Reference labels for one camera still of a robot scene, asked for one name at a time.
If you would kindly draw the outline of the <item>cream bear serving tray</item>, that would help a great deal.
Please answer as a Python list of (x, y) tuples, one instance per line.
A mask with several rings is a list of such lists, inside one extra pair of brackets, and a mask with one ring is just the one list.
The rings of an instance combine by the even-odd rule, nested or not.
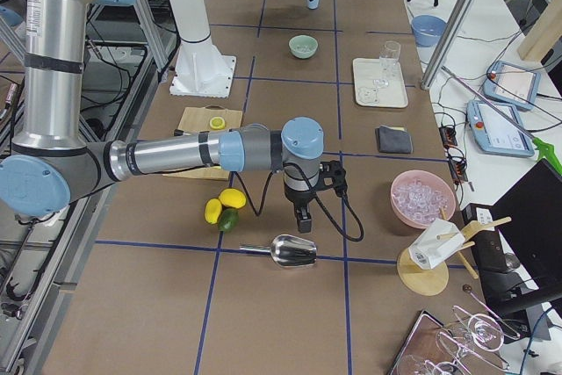
[(352, 71), (358, 105), (396, 109), (408, 106), (407, 90), (398, 62), (384, 67), (380, 59), (355, 58)]

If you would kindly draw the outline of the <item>steel ice scoop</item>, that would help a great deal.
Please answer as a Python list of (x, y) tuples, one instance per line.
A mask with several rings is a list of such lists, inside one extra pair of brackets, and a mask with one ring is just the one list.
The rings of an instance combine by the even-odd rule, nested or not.
[(266, 246), (241, 244), (240, 250), (269, 255), (283, 268), (312, 266), (317, 259), (317, 246), (313, 241), (291, 234), (280, 234)]

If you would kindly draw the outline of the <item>white carton on stand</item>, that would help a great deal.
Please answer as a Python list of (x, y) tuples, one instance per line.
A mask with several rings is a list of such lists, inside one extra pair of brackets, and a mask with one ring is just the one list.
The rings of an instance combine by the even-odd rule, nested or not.
[(423, 270), (432, 270), (464, 244), (458, 227), (447, 220), (435, 219), (408, 247), (412, 261)]

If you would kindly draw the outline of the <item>pink bowl of ice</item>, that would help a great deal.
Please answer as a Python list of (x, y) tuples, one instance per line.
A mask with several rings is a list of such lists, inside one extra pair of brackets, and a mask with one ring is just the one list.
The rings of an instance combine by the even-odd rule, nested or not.
[(424, 229), (435, 219), (450, 220), (455, 193), (442, 178), (425, 170), (408, 170), (393, 179), (390, 203), (395, 215), (410, 227)]

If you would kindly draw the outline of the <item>aluminium frame post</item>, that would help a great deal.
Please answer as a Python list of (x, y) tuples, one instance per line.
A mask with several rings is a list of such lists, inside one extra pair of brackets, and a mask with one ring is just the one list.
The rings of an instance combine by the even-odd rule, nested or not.
[(447, 25), (441, 39), (438, 41), (433, 54), (429, 59), (423, 78), (421, 80), (421, 88), (429, 90), (430, 86), (436, 79), (438, 70), (444, 64), (447, 53), (449, 53), (460, 28), (467, 17), (472, 4), (475, 0), (457, 0), (452, 12), (448, 18)]

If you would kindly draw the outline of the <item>light green bowl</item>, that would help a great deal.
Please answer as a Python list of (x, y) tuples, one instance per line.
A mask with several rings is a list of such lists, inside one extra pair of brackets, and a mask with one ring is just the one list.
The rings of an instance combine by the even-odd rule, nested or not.
[(296, 35), (288, 41), (290, 53), (298, 59), (309, 59), (317, 52), (319, 43), (316, 38), (300, 34)]

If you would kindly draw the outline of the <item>lemon half slice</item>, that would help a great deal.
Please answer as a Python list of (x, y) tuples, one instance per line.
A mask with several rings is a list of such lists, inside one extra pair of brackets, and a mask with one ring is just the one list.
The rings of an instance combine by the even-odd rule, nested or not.
[(221, 116), (213, 116), (209, 119), (209, 127), (212, 130), (221, 130), (226, 127), (226, 120)]

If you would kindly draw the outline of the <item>grey folded cloth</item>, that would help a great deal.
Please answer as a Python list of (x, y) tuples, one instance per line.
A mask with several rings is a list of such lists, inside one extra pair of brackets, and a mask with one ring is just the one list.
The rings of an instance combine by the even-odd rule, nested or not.
[(378, 151), (390, 154), (411, 154), (413, 142), (408, 131), (379, 126), (375, 129)]

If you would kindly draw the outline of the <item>wooden stand with round base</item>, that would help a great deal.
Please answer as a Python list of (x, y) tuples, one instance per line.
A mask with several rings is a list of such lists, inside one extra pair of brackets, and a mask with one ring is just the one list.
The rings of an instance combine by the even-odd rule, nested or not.
[(504, 217), (482, 224), (471, 221), (462, 229), (447, 220), (434, 220), (397, 259), (397, 271), (402, 283), (423, 296), (441, 293), (449, 281), (446, 260), (471, 247), (471, 238), (482, 230), (510, 222)]

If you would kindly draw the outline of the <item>blue teach pendant tablet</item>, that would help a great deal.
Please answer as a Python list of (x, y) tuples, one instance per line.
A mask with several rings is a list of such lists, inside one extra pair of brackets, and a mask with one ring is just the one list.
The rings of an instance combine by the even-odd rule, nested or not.
[(535, 104), (541, 76), (536, 71), (524, 69), (505, 61), (492, 64), (483, 84), (483, 93), (494, 101), (530, 111)]

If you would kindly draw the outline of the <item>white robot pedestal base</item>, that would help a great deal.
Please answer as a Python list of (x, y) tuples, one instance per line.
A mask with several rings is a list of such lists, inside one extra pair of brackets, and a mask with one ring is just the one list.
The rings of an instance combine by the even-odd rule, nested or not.
[(204, 0), (169, 0), (181, 40), (170, 93), (176, 96), (229, 96), (236, 58), (213, 44)]

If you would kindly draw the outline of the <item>green lime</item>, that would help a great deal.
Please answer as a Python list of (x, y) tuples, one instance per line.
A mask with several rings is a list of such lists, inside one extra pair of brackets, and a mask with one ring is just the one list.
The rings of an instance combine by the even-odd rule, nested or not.
[(221, 213), (218, 220), (218, 229), (220, 232), (231, 232), (239, 222), (239, 213), (235, 208), (226, 208)]

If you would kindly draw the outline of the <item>black monitor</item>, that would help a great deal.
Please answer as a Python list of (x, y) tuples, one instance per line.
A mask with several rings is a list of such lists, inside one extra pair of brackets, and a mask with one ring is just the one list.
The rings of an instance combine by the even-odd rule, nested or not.
[(544, 302), (561, 310), (561, 175), (545, 159), (537, 162), (490, 208), (492, 217), (509, 217), (500, 225), (501, 234), (522, 267), (537, 284), (524, 292), (518, 287), (512, 297), (516, 275), (500, 267), (504, 253), (491, 231), (477, 235), (474, 249), (480, 279), (488, 305), (508, 316)]

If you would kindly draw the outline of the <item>blue bowl with fork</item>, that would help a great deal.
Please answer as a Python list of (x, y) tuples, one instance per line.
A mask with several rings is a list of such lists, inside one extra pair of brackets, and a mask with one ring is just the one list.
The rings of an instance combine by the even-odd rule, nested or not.
[(447, 26), (443, 19), (432, 15), (413, 17), (411, 27), (418, 47), (433, 47), (442, 37)]

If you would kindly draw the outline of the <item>upturned wine glasses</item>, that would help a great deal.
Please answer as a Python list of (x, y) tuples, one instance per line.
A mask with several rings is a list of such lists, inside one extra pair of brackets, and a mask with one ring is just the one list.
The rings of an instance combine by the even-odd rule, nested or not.
[(500, 349), (521, 333), (470, 292), (483, 310), (473, 313), (455, 305), (453, 321), (443, 323), (422, 310), (389, 369), (390, 374), (506, 374)]

